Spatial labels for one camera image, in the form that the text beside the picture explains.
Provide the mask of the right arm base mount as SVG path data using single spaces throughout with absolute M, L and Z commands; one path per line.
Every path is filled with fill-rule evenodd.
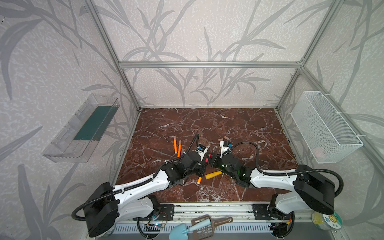
M 252 212 L 255 220 L 259 221 L 280 221 L 282 217 L 280 215 L 273 214 L 268 209 L 269 204 L 253 204 Z

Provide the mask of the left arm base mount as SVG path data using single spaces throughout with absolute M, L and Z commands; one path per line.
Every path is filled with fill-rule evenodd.
M 159 207 L 154 208 L 154 210 L 148 216 L 149 220 L 159 220 L 159 221 L 171 221 L 174 218 L 175 205 L 173 204 L 160 204 Z

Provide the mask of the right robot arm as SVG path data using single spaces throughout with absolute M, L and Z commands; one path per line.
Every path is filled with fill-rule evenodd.
M 294 211 L 312 209 L 332 215 L 335 197 L 344 189 L 344 180 L 336 172 L 327 169 L 312 169 L 299 165 L 288 171 L 269 171 L 243 165 L 231 151 L 208 155 L 209 164 L 231 177 L 237 185 L 248 188 L 272 188 L 286 190 L 274 195 L 270 202 L 273 211 L 289 214 Z

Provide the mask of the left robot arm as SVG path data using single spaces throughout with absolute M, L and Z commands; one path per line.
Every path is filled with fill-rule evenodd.
M 183 185 L 192 175 L 203 176 L 207 157 L 207 150 L 197 149 L 165 162 L 155 173 L 139 180 L 115 186 L 105 182 L 73 210 L 71 217 L 86 222 L 91 238 L 106 234 L 118 222 L 148 217 L 160 207 L 152 194 Z

